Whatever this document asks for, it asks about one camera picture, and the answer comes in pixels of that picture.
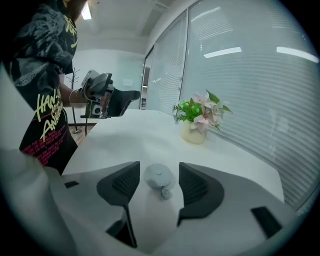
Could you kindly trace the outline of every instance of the person's arm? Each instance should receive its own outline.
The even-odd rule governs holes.
[[[74,108],[83,108],[88,103],[88,100],[85,98],[82,92],[78,92],[77,89],[72,90],[68,86],[64,84],[65,75],[61,74],[59,76],[60,79],[60,94],[61,100],[63,103],[63,107],[74,107]]]

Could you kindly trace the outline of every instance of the person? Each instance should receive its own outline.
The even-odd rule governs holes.
[[[23,22],[8,29],[2,58],[16,89],[34,110],[19,150],[62,174],[77,149],[63,107],[87,102],[81,91],[62,82],[77,49],[75,21],[87,0],[23,2],[27,10],[20,6],[23,13],[16,19]]]

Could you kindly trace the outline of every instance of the white table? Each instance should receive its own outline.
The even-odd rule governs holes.
[[[175,230],[183,194],[179,162],[217,169],[252,180],[284,202],[278,172],[247,151],[209,132],[202,145],[180,138],[172,116],[155,110],[128,109],[122,117],[100,120],[73,154],[63,175],[140,161],[140,184],[129,203],[138,249],[150,253]],[[147,166],[167,165],[176,178],[170,200],[144,181]]]

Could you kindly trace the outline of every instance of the white wall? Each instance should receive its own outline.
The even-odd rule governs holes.
[[[81,37],[79,36],[77,51],[115,50],[145,54],[147,43],[148,38],[142,36],[133,39],[122,39],[103,37],[103,35],[82,35]]]
[[[160,17],[153,30],[151,31],[147,49],[145,54],[150,52],[156,40],[161,34],[169,27],[169,25],[186,10],[189,6],[193,5],[198,0],[175,0],[168,10]]]
[[[74,89],[81,87],[81,82],[85,78],[89,70],[95,70],[98,73],[112,73],[113,85],[118,90],[128,91],[136,90],[141,91],[142,72],[143,72],[144,56],[137,53],[108,50],[108,49],[95,49],[95,50],[79,50],[75,53],[72,60],[72,65],[75,70],[80,70],[76,73],[78,82],[74,84]],[[66,75],[64,79],[65,85],[71,88],[69,79],[72,74]],[[126,87],[122,85],[122,79],[132,80],[132,86]],[[139,109],[140,100],[132,102],[129,109]],[[68,123],[73,124],[74,119],[72,115],[72,108],[65,108]],[[77,123],[85,123],[85,118],[80,118],[84,115],[85,109],[75,109],[75,120]],[[88,123],[96,123],[98,119],[88,119]]]

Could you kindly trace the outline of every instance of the black slot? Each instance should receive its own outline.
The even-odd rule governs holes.
[[[268,239],[282,229],[280,223],[266,207],[253,208],[251,212]]]
[[[69,182],[64,183],[64,185],[67,189],[69,189],[69,188],[72,188],[76,185],[79,185],[79,183],[76,182],[75,180],[73,180],[73,181],[69,181]]]

